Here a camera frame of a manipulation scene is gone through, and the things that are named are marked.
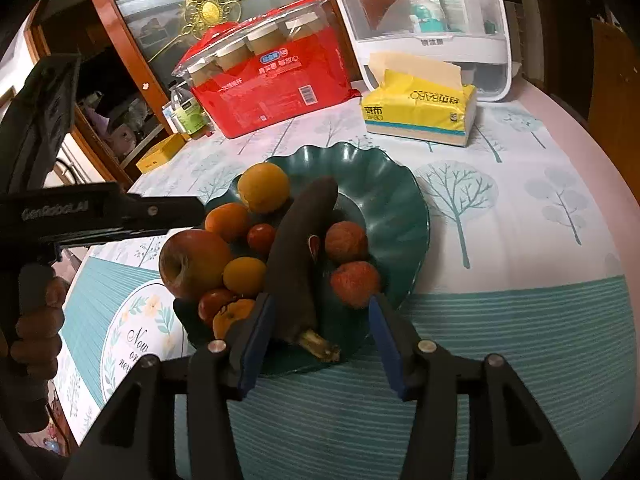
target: tablecloth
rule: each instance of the tablecloth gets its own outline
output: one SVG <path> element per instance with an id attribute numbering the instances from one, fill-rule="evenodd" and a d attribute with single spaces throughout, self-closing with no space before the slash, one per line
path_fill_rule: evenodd
<path id="1" fill-rule="evenodd" d="M 408 166 L 430 207 L 430 249 L 404 314 L 455 354 L 505 355 L 581 477 L 600 478 L 628 438 L 636 394 L 628 290 L 589 190 L 518 102 L 479 107 L 463 149 L 368 134 L 355 99 L 237 139 L 192 141 L 131 191 L 206 202 L 271 155 L 343 140 Z M 55 382 L 78 440 L 130 359 L 189 351 L 158 282 L 169 235 L 92 248 L 76 277 Z M 463 478 L 468 410 L 463 398 L 459 404 L 456 477 Z M 414 407 L 394 397 L 367 342 L 345 364 L 261 378 L 245 401 L 230 403 L 230 415 L 246 478 L 391 479 Z M 182 415 L 178 472 L 188 476 Z"/>

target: red lid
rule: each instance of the red lid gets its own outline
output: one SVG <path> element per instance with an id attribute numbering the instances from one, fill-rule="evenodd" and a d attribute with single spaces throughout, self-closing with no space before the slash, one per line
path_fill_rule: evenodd
<path id="1" fill-rule="evenodd" d="M 219 44 L 222 42 L 231 43 L 232 41 L 237 41 L 252 30 L 258 28 L 260 24 L 262 24 L 262 22 L 265 22 L 267 20 L 273 21 L 277 18 L 285 16 L 286 14 L 289 14 L 290 12 L 312 5 L 321 5 L 327 1 L 328 0 L 298 0 L 283 7 L 271 9 L 266 14 L 255 16 L 254 18 L 249 18 L 248 20 L 244 20 L 244 22 L 226 22 L 220 23 L 219 25 L 214 25 L 213 27 L 207 29 L 201 40 L 199 40 L 196 44 L 190 47 L 187 52 L 184 53 L 184 56 L 182 56 L 182 59 L 176 65 L 173 75 L 182 75 L 186 70 L 186 66 L 190 65 L 192 61 L 196 61 L 195 59 L 191 58 L 198 56 L 204 50 L 207 50 L 214 44 Z"/>

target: cardboard box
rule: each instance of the cardboard box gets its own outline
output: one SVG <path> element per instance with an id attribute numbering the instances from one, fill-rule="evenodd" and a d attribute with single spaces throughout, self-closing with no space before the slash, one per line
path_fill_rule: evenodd
<path id="1" fill-rule="evenodd" d="M 153 145 L 143 157 L 136 162 L 136 166 L 142 173 L 147 173 L 153 168 L 162 166 L 169 162 L 185 145 L 185 140 L 181 134 L 173 134 L 165 140 L 161 140 Z"/>

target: white storage box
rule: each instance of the white storage box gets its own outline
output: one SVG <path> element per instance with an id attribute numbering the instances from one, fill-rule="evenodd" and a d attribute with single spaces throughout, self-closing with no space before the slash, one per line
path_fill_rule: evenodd
<path id="1" fill-rule="evenodd" d="M 458 65 L 463 83 L 476 86 L 480 101 L 497 101 L 509 91 L 511 48 L 502 0 L 432 0 L 445 18 L 442 30 L 426 29 L 431 32 L 417 27 L 416 0 L 336 1 L 369 89 L 378 86 L 368 67 L 370 54 L 392 51 Z"/>

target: red apple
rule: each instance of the red apple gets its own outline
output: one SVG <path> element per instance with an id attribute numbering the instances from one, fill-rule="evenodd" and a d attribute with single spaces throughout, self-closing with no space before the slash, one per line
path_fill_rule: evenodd
<path id="1" fill-rule="evenodd" d="M 160 251 L 160 277 L 176 298 L 199 301 L 208 290 L 222 286 L 222 271 L 231 250 L 217 234 L 187 229 L 169 238 Z"/>
<path id="2" fill-rule="evenodd" d="M 205 292 L 204 296 L 200 298 L 200 303 L 198 304 L 198 316 L 200 316 L 200 319 L 206 324 L 211 326 L 215 315 L 222 309 L 222 307 L 235 301 L 236 297 L 237 296 L 228 290 L 228 288 L 217 288 L 215 290 Z"/>

